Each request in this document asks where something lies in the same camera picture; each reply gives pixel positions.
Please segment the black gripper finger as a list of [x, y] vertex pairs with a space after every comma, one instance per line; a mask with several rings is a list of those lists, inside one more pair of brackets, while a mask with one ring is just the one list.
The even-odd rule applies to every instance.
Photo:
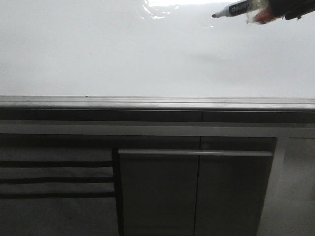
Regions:
[[270, 0], [271, 10], [276, 17], [286, 20], [301, 19], [315, 10], [315, 0]]

